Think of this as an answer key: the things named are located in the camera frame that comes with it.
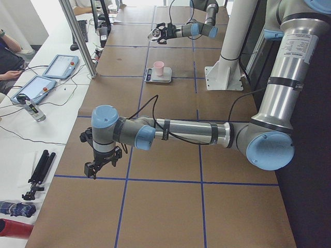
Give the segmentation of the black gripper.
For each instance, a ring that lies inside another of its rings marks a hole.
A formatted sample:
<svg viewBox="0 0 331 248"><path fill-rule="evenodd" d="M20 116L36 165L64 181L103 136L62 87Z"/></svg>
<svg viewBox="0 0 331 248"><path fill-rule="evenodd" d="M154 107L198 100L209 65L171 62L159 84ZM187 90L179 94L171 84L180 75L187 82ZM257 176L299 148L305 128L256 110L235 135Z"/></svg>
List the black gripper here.
<svg viewBox="0 0 331 248"><path fill-rule="evenodd" d="M166 44L168 39L176 38L176 26L172 23L168 23L167 26L165 23L159 23L156 27L163 28L163 39L158 39L158 44Z"/></svg>
<svg viewBox="0 0 331 248"><path fill-rule="evenodd" d="M88 142L93 148L94 160L92 162L86 162L84 164L84 173L86 177L93 177L94 180L97 178L97 173L107 163L116 166L117 161L122 158L122 149L115 145L113 142L111 148L107 148L106 152L98 151L96 145L93 145L93 134L92 128L87 128L83 133L80 134L81 142Z"/></svg>

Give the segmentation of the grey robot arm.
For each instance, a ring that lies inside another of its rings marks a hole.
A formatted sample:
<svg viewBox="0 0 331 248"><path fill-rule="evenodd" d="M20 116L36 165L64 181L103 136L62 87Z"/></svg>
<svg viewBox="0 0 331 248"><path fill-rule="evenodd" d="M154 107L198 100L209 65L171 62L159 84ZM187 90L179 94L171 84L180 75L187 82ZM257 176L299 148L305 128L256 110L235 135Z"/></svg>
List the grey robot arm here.
<svg viewBox="0 0 331 248"><path fill-rule="evenodd" d="M172 22L159 23L148 34L149 41L166 44L167 40L181 37L208 36L217 34L215 17L218 4L202 2L201 8L206 12L206 20L201 23L189 19L186 25L176 26ZM92 112L91 127L81 133L80 140L88 142L93 149L94 160L84 165L87 177L96 178L98 171L107 163L116 165L127 152L127 146L149 150L155 138L167 141L170 137L194 145L214 145L218 142L219 131L215 123L198 123L192 121L176 121L139 116L130 117L118 114L110 105L100 105Z"/></svg>
<svg viewBox="0 0 331 248"><path fill-rule="evenodd" d="M197 107L202 117L216 113L217 103L225 103L216 93L207 91L243 90L239 79L240 52L258 1L234 1L218 61L205 67L206 90L198 93ZM193 1L192 8L207 13L205 23L193 22L186 26L172 23L158 24L149 39L159 44L166 40L189 36L214 36L217 3ZM290 123L297 98L319 37L330 29L330 1L266 1L264 38L280 40L280 47L268 78L258 113L248 122L193 122L173 119L157 119L136 114L127 118L119 116L117 109L101 105L92 111L92 127L81 133L81 142L88 142L93 149L94 160L84 165L84 173L96 178L107 163L115 167L122 157L116 143L136 149L149 150L155 138L166 141L169 137L194 145L222 145L238 150L254 166L274 171L288 165L294 157Z"/></svg>

